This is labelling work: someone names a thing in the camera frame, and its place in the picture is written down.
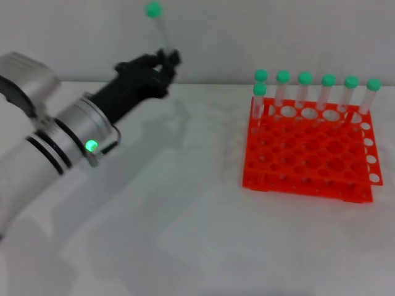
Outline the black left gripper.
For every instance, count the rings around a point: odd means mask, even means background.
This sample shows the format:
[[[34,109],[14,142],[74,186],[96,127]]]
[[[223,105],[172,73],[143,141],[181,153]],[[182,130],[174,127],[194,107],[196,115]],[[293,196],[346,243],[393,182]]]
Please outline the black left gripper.
[[[117,76],[89,100],[110,123],[116,123],[142,101],[164,98],[180,64],[180,52],[176,49],[169,55],[159,49],[156,54],[121,62],[115,66]]]

